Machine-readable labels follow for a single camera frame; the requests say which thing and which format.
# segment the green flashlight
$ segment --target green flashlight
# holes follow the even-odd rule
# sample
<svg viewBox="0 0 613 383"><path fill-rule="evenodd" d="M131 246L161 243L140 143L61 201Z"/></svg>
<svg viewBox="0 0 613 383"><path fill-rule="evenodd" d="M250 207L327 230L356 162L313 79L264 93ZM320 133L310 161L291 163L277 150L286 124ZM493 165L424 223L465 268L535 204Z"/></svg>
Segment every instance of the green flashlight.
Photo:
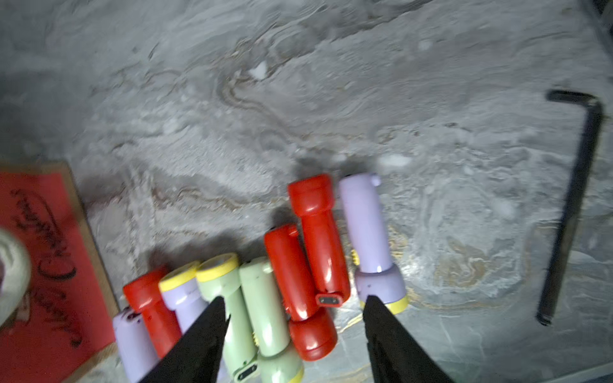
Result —
<svg viewBox="0 0 613 383"><path fill-rule="evenodd" d="M235 382L257 375L257 347L240 286L238 256L221 254L203 262L196 272L198 287L206 301L222 296L230 318L224 341L223 359Z"/></svg>
<svg viewBox="0 0 613 383"><path fill-rule="evenodd" d="M240 282L259 346L262 383L299 383L302 359L289 337L287 320L270 261L256 258L239 269Z"/></svg>

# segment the purple flashlight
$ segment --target purple flashlight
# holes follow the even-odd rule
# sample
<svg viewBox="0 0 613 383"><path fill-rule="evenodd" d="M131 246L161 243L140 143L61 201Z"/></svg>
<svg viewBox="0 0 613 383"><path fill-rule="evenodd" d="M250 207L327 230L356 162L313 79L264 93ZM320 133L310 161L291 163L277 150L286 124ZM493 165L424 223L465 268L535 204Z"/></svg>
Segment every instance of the purple flashlight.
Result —
<svg viewBox="0 0 613 383"><path fill-rule="evenodd" d="M159 362L143 317L125 308L113 318L113 330L128 380L137 383Z"/></svg>
<svg viewBox="0 0 613 383"><path fill-rule="evenodd" d="M375 295L392 314L406 309L409 300L400 269L392 261L387 227L381 212L379 194L381 184L377 174L360 173L339 182L341 201L347 219L349 239L357 253L356 289L360 305Z"/></svg>
<svg viewBox="0 0 613 383"><path fill-rule="evenodd" d="M158 284L162 299L166 307L177 315L183 334L208 306L200 296L196 281L196 270L199 265L198 261L190 262L166 274Z"/></svg>

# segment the black metal wrench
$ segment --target black metal wrench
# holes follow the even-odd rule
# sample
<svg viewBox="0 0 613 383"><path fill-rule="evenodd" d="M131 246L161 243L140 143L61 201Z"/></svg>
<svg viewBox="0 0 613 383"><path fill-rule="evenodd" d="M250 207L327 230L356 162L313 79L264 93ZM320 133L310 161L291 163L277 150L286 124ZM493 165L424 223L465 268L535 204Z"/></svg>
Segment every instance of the black metal wrench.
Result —
<svg viewBox="0 0 613 383"><path fill-rule="evenodd" d="M587 180L590 175L590 167L596 152L600 124L603 120L603 106L591 94L552 90L547 93L546 97L549 101L581 105L587 110L587 116L571 175L571 182L566 192L566 205L564 206L562 221L558 227L547 279L545 279L541 301L536 313L536 319L543 326L550 325L554 317L555 305L558 302L564 271L566 270L568 256L573 246L573 237L577 230L579 216L581 215L581 202L583 201Z"/></svg>

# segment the marble surface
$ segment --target marble surface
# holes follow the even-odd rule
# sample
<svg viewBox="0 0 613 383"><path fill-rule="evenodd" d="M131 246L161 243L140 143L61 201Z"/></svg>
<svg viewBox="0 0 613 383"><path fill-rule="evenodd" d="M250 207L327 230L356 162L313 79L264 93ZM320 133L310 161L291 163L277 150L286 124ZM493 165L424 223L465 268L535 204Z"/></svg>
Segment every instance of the marble surface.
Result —
<svg viewBox="0 0 613 383"><path fill-rule="evenodd" d="M0 19L0 159L70 163L120 305L163 262L263 255L289 182L374 171L398 319L454 380L613 359L608 117L554 325L534 319L584 117L545 92L613 106L573 0L21 0ZM372 380L352 288L305 382ZM125 379L110 358L82 382Z"/></svg>

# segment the flashlight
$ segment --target flashlight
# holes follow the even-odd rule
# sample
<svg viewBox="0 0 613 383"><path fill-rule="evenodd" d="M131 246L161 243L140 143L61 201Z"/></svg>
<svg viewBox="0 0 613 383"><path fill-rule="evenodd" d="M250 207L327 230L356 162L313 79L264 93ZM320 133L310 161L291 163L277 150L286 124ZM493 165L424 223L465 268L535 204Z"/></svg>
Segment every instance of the flashlight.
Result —
<svg viewBox="0 0 613 383"><path fill-rule="evenodd" d="M245 299L240 287L238 256L221 254L202 262L196 271L198 288L206 301L222 296L226 317L230 318L224 341L223 359L235 382L254 376L257 370L257 348L249 322Z"/></svg>
<svg viewBox="0 0 613 383"><path fill-rule="evenodd" d="M381 203L375 187L381 184L376 174L360 173L343 178L338 188L347 219L349 239L356 250L359 270L356 289L360 305L375 295L392 314L398 314L409 304L405 281L392 261L387 229Z"/></svg>
<svg viewBox="0 0 613 383"><path fill-rule="evenodd" d="M143 315L149 337L160 358L181 338L177 317L164 305L158 288L160 279L169 271L166 265L158 267L123 287L130 307Z"/></svg>
<svg viewBox="0 0 613 383"><path fill-rule="evenodd" d="M26 247L8 231L0 229L0 327L19 307L28 290L32 264Z"/></svg>
<svg viewBox="0 0 613 383"><path fill-rule="evenodd" d="M287 186L292 209L302 222L313 278L323 307L340 307L351 293L343 245L332 216L332 180L320 174Z"/></svg>
<svg viewBox="0 0 613 383"><path fill-rule="evenodd" d="M175 312L184 334L208 306L200 296L196 281L199 265L200 262L194 261L171 271L158 284L166 307Z"/></svg>
<svg viewBox="0 0 613 383"><path fill-rule="evenodd" d="M283 303L290 315L289 334L299 356L308 362L331 353L338 336L332 316L318 307L316 290L300 243L298 228L289 224L264 235L264 244Z"/></svg>
<svg viewBox="0 0 613 383"><path fill-rule="evenodd" d="M259 347L257 364L262 382L300 382L304 367L289 339L281 296L268 258L259 257L243 264L239 273Z"/></svg>
<svg viewBox="0 0 613 383"><path fill-rule="evenodd" d="M142 315L125 308L113 318L117 349L131 383L138 383L159 362Z"/></svg>

